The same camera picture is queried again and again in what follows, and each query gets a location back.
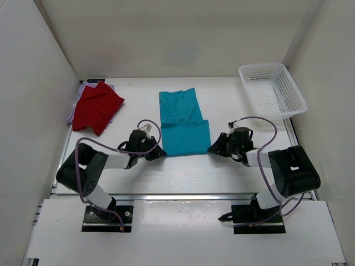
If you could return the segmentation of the purple t-shirt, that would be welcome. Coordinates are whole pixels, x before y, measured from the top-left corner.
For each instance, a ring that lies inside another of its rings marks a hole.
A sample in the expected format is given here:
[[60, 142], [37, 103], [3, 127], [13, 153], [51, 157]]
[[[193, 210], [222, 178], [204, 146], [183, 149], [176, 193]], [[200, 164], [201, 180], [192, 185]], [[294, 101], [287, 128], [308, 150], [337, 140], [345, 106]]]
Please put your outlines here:
[[[77, 101], [80, 100], [84, 90], [85, 90], [85, 87], [88, 86], [90, 88], [96, 88], [98, 85], [98, 83], [89, 83], [89, 82], [84, 82], [80, 85], [79, 89], [78, 89], [78, 92], [77, 92]], [[75, 113], [75, 107], [76, 107], [76, 104], [73, 105], [73, 110], [72, 110], [72, 113], [71, 115], [68, 117], [68, 123], [69, 124], [72, 124], [73, 123], [73, 120], [74, 120], [74, 113]]]

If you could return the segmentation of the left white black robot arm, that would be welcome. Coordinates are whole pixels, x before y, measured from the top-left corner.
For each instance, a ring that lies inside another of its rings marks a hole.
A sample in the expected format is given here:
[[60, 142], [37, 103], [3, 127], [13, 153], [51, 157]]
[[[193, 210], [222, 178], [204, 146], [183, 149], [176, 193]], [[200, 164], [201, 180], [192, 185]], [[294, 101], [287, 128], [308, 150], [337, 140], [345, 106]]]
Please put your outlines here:
[[77, 141], [74, 151], [59, 168], [56, 180], [76, 192], [83, 203], [91, 205], [103, 222], [121, 222], [116, 199], [98, 185], [103, 171], [129, 170], [141, 158], [153, 161], [166, 156], [167, 153], [159, 146], [158, 140], [150, 136], [147, 129], [133, 130], [129, 139], [116, 149], [83, 137]]

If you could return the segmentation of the teal t-shirt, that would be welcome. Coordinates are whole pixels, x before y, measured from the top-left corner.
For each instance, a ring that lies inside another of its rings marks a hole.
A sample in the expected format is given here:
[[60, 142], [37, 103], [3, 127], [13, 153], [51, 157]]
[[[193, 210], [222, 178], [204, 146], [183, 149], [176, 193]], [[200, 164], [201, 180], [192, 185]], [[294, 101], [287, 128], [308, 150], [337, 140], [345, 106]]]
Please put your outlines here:
[[203, 155], [211, 145], [194, 88], [159, 92], [163, 149], [168, 157]]

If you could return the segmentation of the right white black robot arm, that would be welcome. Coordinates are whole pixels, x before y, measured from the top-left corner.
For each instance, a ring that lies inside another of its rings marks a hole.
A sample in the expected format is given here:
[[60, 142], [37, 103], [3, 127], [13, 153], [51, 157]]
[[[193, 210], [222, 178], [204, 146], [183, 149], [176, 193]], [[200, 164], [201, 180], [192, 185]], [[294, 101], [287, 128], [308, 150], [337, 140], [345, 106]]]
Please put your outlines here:
[[320, 176], [302, 146], [285, 150], [257, 149], [253, 145], [253, 131], [248, 127], [233, 127], [221, 133], [207, 151], [231, 158], [246, 167], [258, 167], [263, 177], [264, 168], [270, 168], [274, 183], [253, 195], [248, 205], [233, 209], [218, 218], [221, 222], [233, 221], [243, 226], [260, 224], [278, 216], [282, 207], [294, 196], [316, 190], [321, 185]]

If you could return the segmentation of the red t-shirt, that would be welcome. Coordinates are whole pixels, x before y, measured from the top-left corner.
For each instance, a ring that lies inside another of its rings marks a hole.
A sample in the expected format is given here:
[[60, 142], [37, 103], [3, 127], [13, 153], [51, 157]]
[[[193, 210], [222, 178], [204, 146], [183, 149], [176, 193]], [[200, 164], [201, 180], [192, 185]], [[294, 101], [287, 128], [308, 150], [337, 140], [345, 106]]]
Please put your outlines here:
[[85, 86], [75, 106], [72, 129], [81, 131], [91, 128], [100, 136], [124, 101], [124, 98], [103, 81], [94, 88]]

